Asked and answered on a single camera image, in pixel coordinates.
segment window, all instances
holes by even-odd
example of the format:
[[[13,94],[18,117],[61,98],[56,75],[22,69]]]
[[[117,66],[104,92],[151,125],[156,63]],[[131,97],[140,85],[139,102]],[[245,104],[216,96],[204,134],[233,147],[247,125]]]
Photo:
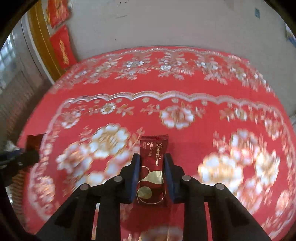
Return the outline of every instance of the window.
[[[0,50],[0,94],[11,80],[11,75],[16,68],[15,49],[12,44],[13,36],[10,34]]]

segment red candy wrapper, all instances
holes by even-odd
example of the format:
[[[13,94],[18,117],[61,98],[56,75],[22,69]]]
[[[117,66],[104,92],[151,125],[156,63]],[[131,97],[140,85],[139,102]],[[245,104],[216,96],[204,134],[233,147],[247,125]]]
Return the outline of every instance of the red candy wrapper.
[[[140,204],[166,205],[163,158],[167,147],[168,135],[141,137],[141,170],[137,190]]]

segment red tablecloth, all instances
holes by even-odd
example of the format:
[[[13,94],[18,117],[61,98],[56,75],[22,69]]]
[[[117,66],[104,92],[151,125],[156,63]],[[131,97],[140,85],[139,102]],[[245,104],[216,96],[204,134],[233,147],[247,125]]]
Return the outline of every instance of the red tablecloth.
[[[80,184],[118,175],[141,136],[162,134],[186,174],[224,183],[272,239],[295,219],[295,134],[262,75],[237,56],[141,47],[84,60],[45,95],[19,143],[39,133],[24,192],[30,232]],[[121,208],[123,239],[181,240],[183,205]]]

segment sticker on wall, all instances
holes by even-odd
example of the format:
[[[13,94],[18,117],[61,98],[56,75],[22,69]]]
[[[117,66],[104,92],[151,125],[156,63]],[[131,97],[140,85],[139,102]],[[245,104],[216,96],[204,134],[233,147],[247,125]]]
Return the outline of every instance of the sticker on wall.
[[[48,0],[46,22],[52,28],[63,23],[70,16],[67,0]]]
[[[260,18],[260,10],[257,9],[257,8],[255,8],[255,16],[256,16],[257,18]]]
[[[63,69],[67,69],[77,63],[70,46],[69,32],[66,25],[58,29],[50,38],[50,42]]]

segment white wall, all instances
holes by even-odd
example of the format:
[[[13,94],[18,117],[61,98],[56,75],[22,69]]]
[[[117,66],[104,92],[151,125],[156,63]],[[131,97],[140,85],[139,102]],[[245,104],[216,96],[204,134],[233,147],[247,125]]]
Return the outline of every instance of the white wall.
[[[286,40],[284,21],[263,0],[126,1],[69,1],[72,16],[66,24],[78,60],[137,46],[221,50],[249,59],[288,113],[296,110],[296,48]],[[261,19],[254,16],[255,7]]]
[[[34,43],[34,40],[33,40],[33,36],[32,36],[32,33],[31,33],[31,30],[30,30],[30,25],[29,25],[29,20],[28,20],[28,14],[26,13],[24,16],[23,16],[23,24],[26,25],[25,29],[27,30],[27,33],[28,33],[28,37],[31,41],[31,45],[32,45],[32,48],[33,50],[35,51],[35,54],[36,54],[36,58],[38,59],[40,65],[41,65],[41,68],[43,68],[44,72],[45,72],[45,75],[46,77],[49,79],[50,83],[51,84],[54,84],[54,81],[51,77],[51,75],[49,74],[49,72],[47,71],[41,57],[40,57],[40,54],[38,53],[37,51],[37,48],[36,48],[36,45]]]

